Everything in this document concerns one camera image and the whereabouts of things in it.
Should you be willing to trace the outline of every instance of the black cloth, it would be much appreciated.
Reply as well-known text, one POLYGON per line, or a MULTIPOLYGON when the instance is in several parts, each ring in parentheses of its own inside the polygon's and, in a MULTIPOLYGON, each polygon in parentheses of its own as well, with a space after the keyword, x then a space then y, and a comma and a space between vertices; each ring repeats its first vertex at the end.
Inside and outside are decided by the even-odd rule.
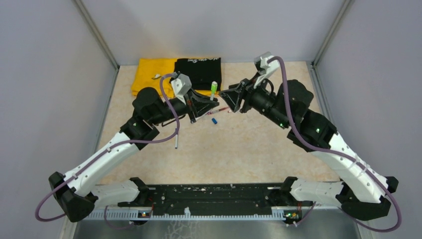
POLYGON ((194 90, 211 90, 213 81, 221 88, 221 58, 181 58, 174 63, 174 71, 189 76, 194 90))

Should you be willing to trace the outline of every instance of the tabletop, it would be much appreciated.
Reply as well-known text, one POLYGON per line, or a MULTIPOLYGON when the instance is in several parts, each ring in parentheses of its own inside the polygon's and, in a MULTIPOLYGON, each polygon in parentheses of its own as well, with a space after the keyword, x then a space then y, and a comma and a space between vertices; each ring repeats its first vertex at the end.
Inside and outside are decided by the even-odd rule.
MULTIPOLYGON (((100 147, 105 145, 132 116, 130 86, 137 66, 121 66, 105 119, 100 147)), ((222 89, 250 79, 256 68, 249 63, 222 63, 222 89)), ((306 62, 286 62, 287 77, 297 79, 314 92, 306 62)), ((281 72, 270 78, 275 91, 281 84, 281 72)), ((226 104, 218 98, 220 106, 226 104)), ((310 109, 320 112, 314 99, 310 109)), ((179 147, 175 139, 150 144, 126 159, 105 176, 101 183, 120 182, 139 177, 146 184, 194 183, 263 183, 283 182, 288 176, 308 180, 335 181, 338 175, 318 158, 306 153, 286 138, 289 129, 279 126, 254 109, 246 114, 222 111, 204 116, 191 124, 180 120, 179 147)), ((165 138, 175 130, 176 123, 158 126, 165 138)))

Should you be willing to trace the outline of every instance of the beige table surface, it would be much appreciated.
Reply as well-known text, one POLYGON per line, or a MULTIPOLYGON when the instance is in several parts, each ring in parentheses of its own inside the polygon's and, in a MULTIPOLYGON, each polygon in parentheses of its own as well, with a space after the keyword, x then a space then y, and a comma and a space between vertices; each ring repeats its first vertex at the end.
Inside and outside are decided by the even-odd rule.
MULTIPOLYGON (((110 140, 133 112, 130 86, 137 66, 121 66, 111 97, 100 146, 110 140)), ((288 79, 297 79, 314 91, 305 62, 286 62, 288 79)), ((252 77, 253 63, 223 63, 222 89, 252 77)), ((275 90, 281 83, 281 72, 270 80, 275 90)), ((218 98, 221 107, 226 104, 218 98)), ((314 99, 310 109, 319 112, 314 99)), ((205 116, 195 124, 181 120, 179 148, 175 140, 149 144, 116 167, 101 183, 125 181, 139 177, 147 184, 187 183, 253 183, 282 182, 288 176, 309 180, 331 181, 338 176, 322 161, 295 146, 281 129, 254 109, 246 114, 226 111, 205 116), (214 117, 218 124, 213 124, 214 117)), ((175 123, 158 127, 156 139, 165 138, 175 123)))

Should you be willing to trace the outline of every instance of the folded cloth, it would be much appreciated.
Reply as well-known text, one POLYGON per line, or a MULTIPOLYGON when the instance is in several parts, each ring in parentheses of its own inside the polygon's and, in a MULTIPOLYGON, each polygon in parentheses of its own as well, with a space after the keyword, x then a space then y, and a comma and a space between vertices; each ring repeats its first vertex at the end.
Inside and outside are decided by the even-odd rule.
POLYGON ((217 91, 221 88, 221 58, 178 59, 174 64, 174 71, 189 76, 192 89, 199 93, 211 95, 211 83, 218 83, 217 91))
MULTIPOLYGON (((153 87, 161 95, 160 79, 163 75, 174 72, 174 65, 177 58, 172 59, 140 59, 138 69, 136 70, 135 80, 132 84, 132 95, 138 95, 138 92, 145 87, 153 87)), ((169 98, 174 97, 173 88, 170 81, 163 82, 165 94, 169 98)))

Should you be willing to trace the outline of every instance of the robotic arm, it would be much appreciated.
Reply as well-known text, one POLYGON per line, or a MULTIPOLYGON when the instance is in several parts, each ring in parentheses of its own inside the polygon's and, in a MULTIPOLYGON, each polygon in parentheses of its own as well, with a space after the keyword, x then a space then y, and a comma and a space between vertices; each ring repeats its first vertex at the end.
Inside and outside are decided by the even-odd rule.
MULTIPOLYGON (((283 205, 292 206, 302 201, 331 204, 364 221, 386 216, 391 206, 386 194, 395 192, 397 179, 376 173, 348 147, 327 118, 308 109, 314 96, 302 83, 297 80, 283 82, 275 93, 268 78, 280 64, 270 53, 256 58, 255 66, 258 72, 254 77, 221 91, 221 98, 233 112, 246 113, 254 108, 282 129, 294 123, 297 132, 292 128, 288 138, 324 161, 341 178, 339 182, 310 182, 288 177, 275 192, 277 200, 282 200, 283 205), (270 92, 266 90, 268 84, 271 86, 270 92)), ((183 74, 175 75, 171 84, 176 97, 170 100, 170 104, 178 117, 188 115, 191 123, 219 105, 216 99, 211 101, 209 97, 192 90, 189 78, 183 74)), ((70 221, 80 221, 94 208, 106 205, 144 205, 143 202, 149 197, 148 186, 139 178, 111 185, 96 185, 119 163, 147 145, 128 143, 130 140, 151 142, 159 133, 155 125, 174 118, 171 109, 153 88, 141 90, 133 106, 132 117, 107 145, 64 175, 55 172, 50 176, 53 195, 70 221)))

